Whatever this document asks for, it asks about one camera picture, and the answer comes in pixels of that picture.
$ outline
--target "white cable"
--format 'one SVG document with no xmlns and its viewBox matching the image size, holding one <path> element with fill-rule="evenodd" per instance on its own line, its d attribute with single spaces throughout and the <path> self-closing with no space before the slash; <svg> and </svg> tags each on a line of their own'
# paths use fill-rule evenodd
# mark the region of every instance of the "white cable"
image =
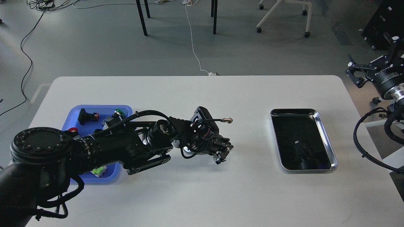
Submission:
<svg viewBox="0 0 404 227">
<path fill-rule="evenodd" d="M 192 3 L 192 0 L 183 0 L 182 4 L 184 4 L 186 6 L 194 6 L 197 2 L 198 2 L 198 0 L 196 0 L 195 3 Z"/>
<path fill-rule="evenodd" d="M 174 2 L 175 0 L 155 0 L 154 3 L 156 3 L 157 5 L 161 5 L 165 2 Z"/>
<path fill-rule="evenodd" d="M 73 3 L 73 7 L 74 8 L 95 8 L 95 7 L 99 7 L 99 6 L 111 6 L 111 5 L 136 5 L 136 3 L 111 3 L 111 4 L 102 4 L 102 5 L 96 5 L 96 6 L 90 6 L 90 7 L 76 7 L 74 4 L 76 3 L 76 2 L 78 2 L 78 1 L 80 1 L 80 0 L 76 0 L 74 3 Z M 160 5 L 160 4 L 163 4 L 164 2 L 174 2 L 175 0 L 156 0 L 155 2 L 151 2 L 151 3 L 149 3 L 149 4 L 157 4 L 157 5 Z"/>
<path fill-rule="evenodd" d="M 196 57 L 196 60 L 198 60 L 198 62 L 199 62 L 199 69 L 200 69 L 201 71 L 205 71 L 205 72 L 209 75 L 209 72 L 208 72 L 208 71 L 202 69 L 201 62 L 199 61 L 198 57 L 196 56 L 196 53 L 195 53 L 195 50 L 194 50 L 194 40 L 192 39 L 192 27 L 191 27 L 191 22 L 189 21 L 189 18 L 188 18 L 187 4 L 185 4 L 184 1 L 183 1 L 183 4 L 185 5 L 185 12 L 187 13 L 187 19 L 188 19 L 188 23 L 189 23 L 189 29 L 190 29 L 190 31 L 191 31 L 192 52 L 194 53 L 194 55 L 195 55 L 195 57 Z"/>
</svg>

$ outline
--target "metal tray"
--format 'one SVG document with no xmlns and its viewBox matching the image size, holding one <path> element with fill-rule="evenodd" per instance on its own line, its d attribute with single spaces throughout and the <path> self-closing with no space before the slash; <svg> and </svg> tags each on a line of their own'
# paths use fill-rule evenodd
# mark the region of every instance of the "metal tray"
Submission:
<svg viewBox="0 0 404 227">
<path fill-rule="evenodd" d="M 294 173 L 322 173 L 338 167 L 316 110 L 273 109 L 271 120 L 279 159 L 285 170 Z"/>
</svg>

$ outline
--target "cable connector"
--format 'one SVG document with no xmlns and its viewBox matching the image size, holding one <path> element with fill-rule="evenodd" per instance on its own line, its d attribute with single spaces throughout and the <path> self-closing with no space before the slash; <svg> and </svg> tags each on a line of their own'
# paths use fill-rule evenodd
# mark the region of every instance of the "cable connector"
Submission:
<svg viewBox="0 0 404 227">
<path fill-rule="evenodd" d="M 233 122 L 233 119 L 232 118 L 222 118 L 221 122 L 227 122 L 227 123 L 231 124 Z"/>
</svg>

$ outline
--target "white chair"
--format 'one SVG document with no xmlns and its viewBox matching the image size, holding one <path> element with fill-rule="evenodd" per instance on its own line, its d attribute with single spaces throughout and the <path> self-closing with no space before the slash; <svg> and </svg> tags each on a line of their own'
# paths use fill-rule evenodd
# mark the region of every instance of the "white chair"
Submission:
<svg viewBox="0 0 404 227">
<path fill-rule="evenodd" d="M 259 9 L 264 9 L 263 2 L 265 0 L 261 0 L 259 3 Z M 307 0 L 277 0 L 275 5 L 269 10 L 269 12 L 264 16 L 264 18 L 257 24 L 257 32 L 260 33 L 261 25 L 266 21 L 269 15 L 281 4 L 281 3 L 291 3 L 291 4 L 300 4 L 303 5 L 303 16 L 307 15 L 307 23 L 306 23 L 306 32 L 304 33 L 304 37 L 308 38 L 310 36 L 310 22 L 311 22 L 311 13 L 313 6 Z"/>
</svg>

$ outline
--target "robotic arm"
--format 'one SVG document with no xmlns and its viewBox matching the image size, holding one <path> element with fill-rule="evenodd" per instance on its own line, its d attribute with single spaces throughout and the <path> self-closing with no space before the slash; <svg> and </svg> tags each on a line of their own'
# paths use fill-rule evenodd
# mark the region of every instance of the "robotic arm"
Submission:
<svg viewBox="0 0 404 227">
<path fill-rule="evenodd" d="M 147 115 L 164 119 L 131 121 Z M 84 188 L 80 174 L 114 162 L 120 162 L 128 175 L 136 174 L 167 163 L 173 144 L 184 158 L 208 154 L 217 164 L 224 162 L 233 146 L 219 134 L 215 121 L 233 120 L 212 119 L 206 108 L 198 107 L 191 120 L 167 117 L 154 110 L 125 118 L 116 111 L 105 122 L 104 130 L 80 138 L 55 128 L 24 130 L 11 144 L 13 163 L 0 172 L 0 226 L 25 226 L 32 216 L 38 221 L 42 216 L 65 218 L 68 215 L 65 202 Z M 63 195 L 70 179 L 78 187 Z M 56 207 L 56 212 L 37 206 Z M 64 214 L 59 214 L 60 206 Z"/>
<path fill-rule="evenodd" d="M 398 56 L 398 50 L 404 46 L 404 40 L 397 36 L 391 38 L 388 33 L 384 33 L 385 38 L 390 42 L 392 50 L 387 54 L 380 56 L 367 65 L 357 64 L 351 57 L 348 64 L 349 69 L 345 71 L 347 76 L 352 82 L 361 88 L 366 82 L 372 82 L 380 97 L 384 100 L 392 100 L 392 104 L 387 109 L 378 107 L 363 116 L 356 124 L 353 132 L 353 140 L 357 149 L 361 152 L 363 158 L 367 158 L 373 163 L 380 165 L 384 168 L 390 169 L 397 173 L 404 174 L 404 171 L 388 166 L 383 162 L 377 160 L 359 144 L 356 136 L 356 131 L 359 125 L 370 115 L 376 113 L 385 113 L 388 118 L 384 124 L 384 129 L 387 136 L 404 145 L 404 140 L 391 131 L 391 125 L 394 121 L 404 120 L 404 59 Z M 354 76 L 355 72 L 364 72 L 365 77 Z"/>
</svg>

